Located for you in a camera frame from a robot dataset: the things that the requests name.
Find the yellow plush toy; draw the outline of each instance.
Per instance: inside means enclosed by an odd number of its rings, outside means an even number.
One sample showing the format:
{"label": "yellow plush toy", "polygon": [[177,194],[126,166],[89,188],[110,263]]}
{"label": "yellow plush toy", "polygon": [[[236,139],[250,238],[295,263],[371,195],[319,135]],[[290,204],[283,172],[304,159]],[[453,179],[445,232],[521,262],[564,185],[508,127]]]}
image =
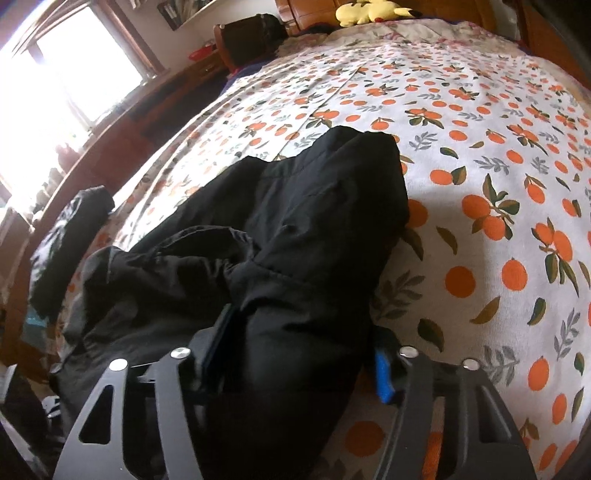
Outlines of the yellow plush toy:
{"label": "yellow plush toy", "polygon": [[369,23],[369,12],[364,4],[344,4],[337,8],[336,19],[341,27]]}
{"label": "yellow plush toy", "polygon": [[401,8],[400,5],[388,0],[358,0],[358,3],[341,5],[336,10],[336,18],[341,27],[420,16],[420,12]]}

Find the bedspread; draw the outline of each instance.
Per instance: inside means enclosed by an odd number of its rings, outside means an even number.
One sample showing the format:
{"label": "bedspread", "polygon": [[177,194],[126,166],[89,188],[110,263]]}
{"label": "bedspread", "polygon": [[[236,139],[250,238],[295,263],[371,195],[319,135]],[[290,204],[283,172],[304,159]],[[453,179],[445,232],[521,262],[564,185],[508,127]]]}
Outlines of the bedspread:
{"label": "bedspread", "polygon": [[[549,479],[591,411],[588,92],[468,23],[344,32],[238,80],[195,117],[88,253],[128,249],[246,155],[281,160],[335,125],[387,132],[401,151],[411,219],[372,317],[438,361],[479,359]],[[78,288],[79,273],[50,351]],[[367,385],[362,374],[315,478],[373,476],[393,413]],[[434,479],[433,467],[424,475]]]}

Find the screw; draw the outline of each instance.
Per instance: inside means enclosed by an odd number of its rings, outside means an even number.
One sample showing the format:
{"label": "screw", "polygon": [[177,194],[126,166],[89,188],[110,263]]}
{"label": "screw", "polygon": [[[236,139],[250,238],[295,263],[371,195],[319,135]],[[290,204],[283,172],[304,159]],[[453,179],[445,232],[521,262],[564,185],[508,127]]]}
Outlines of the screw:
{"label": "screw", "polygon": [[406,358],[416,358],[418,357],[418,350],[413,346],[403,346],[400,351],[400,355]]}
{"label": "screw", "polygon": [[109,369],[113,372],[121,372],[127,368],[127,360],[125,358],[116,358],[109,364]]}
{"label": "screw", "polygon": [[185,346],[180,346],[178,348],[175,348],[172,352],[170,352],[170,356],[172,358],[176,358],[177,360],[187,358],[189,355],[191,355],[191,350]]}
{"label": "screw", "polygon": [[471,370],[471,371],[476,371],[480,369],[480,363],[478,360],[474,360],[473,358],[466,358],[463,362],[462,362],[462,366],[466,369],[466,370]]}

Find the black clothing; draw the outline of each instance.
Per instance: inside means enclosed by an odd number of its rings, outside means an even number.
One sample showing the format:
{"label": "black clothing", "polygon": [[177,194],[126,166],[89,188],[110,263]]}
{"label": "black clothing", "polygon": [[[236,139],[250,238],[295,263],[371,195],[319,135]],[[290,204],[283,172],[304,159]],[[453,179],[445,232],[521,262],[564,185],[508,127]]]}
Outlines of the black clothing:
{"label": "black clothing", "polygon": [[231,302],[244,333],[205,415],[205,478],[299,478],[346,406],[407,221],[391,135],[336,127],[296,157],[238,161],[130,252],[87,260],[53,378],[65,420],[111,360],[157,361]]}
{"label": "black clothing", "polygon": [[31,256],[29,305],[42,319],[57,320],[72,275],[114,205],[105,187],[81,190]]}

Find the window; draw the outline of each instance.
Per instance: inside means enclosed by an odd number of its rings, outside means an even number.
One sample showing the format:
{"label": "window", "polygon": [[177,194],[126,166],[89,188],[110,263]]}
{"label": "window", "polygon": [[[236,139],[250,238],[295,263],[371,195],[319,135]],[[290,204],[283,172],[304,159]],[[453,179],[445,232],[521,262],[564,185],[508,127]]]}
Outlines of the window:
{"label": "window", "polygon": [[155,76],[125,43],[103,9],[81,4],[0,65],[0,175],[17,208],[47,181],[58,144],[80,149],[107,113]]}
{"label": "window", "polygon": [[43,56],[40,62],[56,75],[79,113],[90,122],[144,80],[90,7],[43,35],[37,47]]}

